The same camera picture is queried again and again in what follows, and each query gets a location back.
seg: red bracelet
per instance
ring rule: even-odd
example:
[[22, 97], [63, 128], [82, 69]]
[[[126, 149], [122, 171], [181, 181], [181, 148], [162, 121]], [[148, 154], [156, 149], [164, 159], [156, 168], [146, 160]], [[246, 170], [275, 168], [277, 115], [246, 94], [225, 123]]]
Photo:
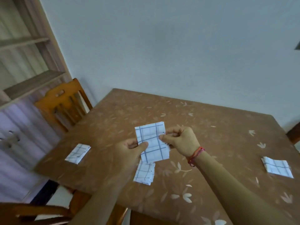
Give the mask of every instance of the red bracelet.
[[187, 159], [187, 163], [188, 163], [190, 166], [194, 167], [195, 165], [193, 165], [192, 162], [193, 162], [193, 161], [195, 160], [195, 158], [196, 158], [201, 152], [203, 152], [203, 151], [205, 151], [205, 149], [202, 148], [202, 147], [199, 147], [199, 148], [193, 153], [193, 155], [192, 155], [190, 158]]

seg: folded cloth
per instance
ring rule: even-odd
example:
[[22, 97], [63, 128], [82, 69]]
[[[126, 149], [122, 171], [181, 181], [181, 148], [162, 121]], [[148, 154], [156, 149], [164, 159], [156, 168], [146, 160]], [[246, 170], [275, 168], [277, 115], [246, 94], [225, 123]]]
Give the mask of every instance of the folded cloth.
[[140, 160], [133, 181], [150, 185], [154, 178], [154, 167], [155, 163], [142, 163]]
[[90, 150], [90, 148], [90, 145], [77, 144], [77, 146], [71, 151], [65, 160], [78, 164], [85, 154]]
[[135, 127], [138, 144], [148, 142], [148, 148], [141, 153], [143, 163], [152, 163], [169, 159], [170, 146], [162, 142], [158, 137], [166, 133], [163, 121]]
[[262, 162], [264, 163], [267, 172], [294, 178], [286, 160], [273, 160], [264, 156]]

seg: wooden shelf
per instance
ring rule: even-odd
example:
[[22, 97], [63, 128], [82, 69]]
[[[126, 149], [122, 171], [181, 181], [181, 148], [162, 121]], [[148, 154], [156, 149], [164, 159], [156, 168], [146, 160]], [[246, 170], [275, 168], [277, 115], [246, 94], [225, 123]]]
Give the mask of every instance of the wooden shelf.
[[30, 44], [40, 43], [48, 41], [49, 38], [20, 38], [20, 39], [11, 39], [11, 40], [0, 40], [0, 51], [9, 50], [12, 48], [26, 46]]
[[19, 99], [24, 98], [34, 91], [39, 90], [40, 88], [50, 84], [51, 82], [63, 77], [64, 74], [65, 72], [48, 70], [3, 90], [11, 99], [11, 101], [2, 102], [2, 104], [0, 104], [0, 109], [3, 109], [12, 103], [15, 103]]

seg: person's left arm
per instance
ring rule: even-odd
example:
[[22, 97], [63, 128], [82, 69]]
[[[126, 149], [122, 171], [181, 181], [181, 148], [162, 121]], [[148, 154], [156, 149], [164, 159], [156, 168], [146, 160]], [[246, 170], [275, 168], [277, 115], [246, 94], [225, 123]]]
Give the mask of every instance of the person's left arm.
[[114, 149], [114, 171], [103, 185], [94, 193], [86, 205], [68, 223], [69, 225], [106, 224], [120, 192], [137, 167], [140, 154], [148, 143], [137, 145], [136, 139], [128, 139], [116, 144]]

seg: table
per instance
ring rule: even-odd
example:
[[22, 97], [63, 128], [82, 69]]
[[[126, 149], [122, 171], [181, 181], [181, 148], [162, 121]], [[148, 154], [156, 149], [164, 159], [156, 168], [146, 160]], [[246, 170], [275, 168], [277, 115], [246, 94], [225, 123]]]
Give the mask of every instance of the table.
[[[35, 170], [62, 185], [92, 194], [114, 169], [113, 144], [135, 137], [135, 126], [159, 121], [166, 127], [192, 127], [200, 144], [235, 178], [300, 222], [298, 152], [275, 119], [261, 113], [113, 89]], [[78, 143], [92, 148], [78, 165], [66, 162]], [[294, 179], [268, 174], [262, 156], [287, 160]], [[183, 198], [185, 193], [192, 194], [191, 203]], [[170, 159], [156, 162], [150, 186], [130, 181], [118, 204], [178, 224], [215, 224], [217, 219], [232, 224], [201, 173], [176, 150], [170, 152]]]

